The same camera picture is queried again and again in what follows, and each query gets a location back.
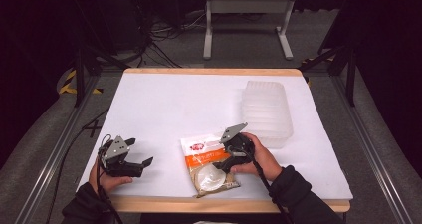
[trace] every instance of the orange label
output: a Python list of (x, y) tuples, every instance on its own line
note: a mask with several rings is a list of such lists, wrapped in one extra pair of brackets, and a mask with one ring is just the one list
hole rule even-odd
[(185, 156), (186, 165), (190, 168), (207, 164), (208, 162), (216, 161), (219, 159), (227, 158), (230, 154), (224, 151), (224, 148), (199, 153), (195, 155)]

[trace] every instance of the black sleeve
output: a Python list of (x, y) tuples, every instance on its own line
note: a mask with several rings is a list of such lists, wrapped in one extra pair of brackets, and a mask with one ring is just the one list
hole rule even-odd
[(311, 185), (292, 166), (284, 168), (274, 180), (270, 196), (273, 202), (288, 208), (295, 224), (342, 223), (341, 218), (311, 192)]
[(62, 224), (92, 224), (108, 212), (108, 206), (101, 202), (89, 183), (82, 185), (75, 198), (62, 210), (65, 217)]

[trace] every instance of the stacked plastic container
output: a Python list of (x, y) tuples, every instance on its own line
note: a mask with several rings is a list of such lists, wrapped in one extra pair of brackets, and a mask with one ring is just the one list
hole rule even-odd
[(244, 131), (258, 137), (262, 145), (281, 148), (293, 134), (286, 91), (281, 83), (249, 81), (243, 92)]

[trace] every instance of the white paper sheet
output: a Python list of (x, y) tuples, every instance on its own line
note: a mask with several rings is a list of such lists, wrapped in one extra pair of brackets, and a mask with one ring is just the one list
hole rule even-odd
[[(280, 165), (293, 165), (322, 199), (352, 199), (331, 142), (302, 77), (166, 75), (125, 73), (80, 185), (88, 181), (105, 135), (136, 138), (126, 161), (154, 157), (140, 178), (116, 195), (191, 197), (196, 194), (184, 161), (180, 138), (214, 133), (242, 122), (242, 92), (248, 81), (285, 86), (294, 134), (283, 148), (270, 149)], [(269, 199), (258, 177), (236, 174), (241, 187), (205, 198)]]

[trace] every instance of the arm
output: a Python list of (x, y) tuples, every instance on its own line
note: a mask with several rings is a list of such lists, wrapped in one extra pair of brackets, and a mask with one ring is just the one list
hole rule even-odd
[[(255, 159), (263, 168), (266, 179), (273, 182), (270, 187), (273, 202), (287, 207), (296, 224), (342, 223), (338, 215), (311, 192), (311, 185), (292, 166), (281, 168), (273, 155), (254, 135), (243, 134), (254, 142)], [(231, 168), (231, 172), (258, 175), (252, 163), (235, 165)]]
[[(65, 217), (62, 224), (96, 223), (102, 215), (109, 212), (108, 205), (100, 200), (97, 186), (97, 162), (90, 172), (90, 178), (87, 183), (82, 185), (75, 195), (75, 198), (63, 209)], [(105, 174), (101, 169), (100, 186), (106, 194), (111, 193), (115, 188), (122, 184), (132, 182), (131, 177), (111, 177)]]

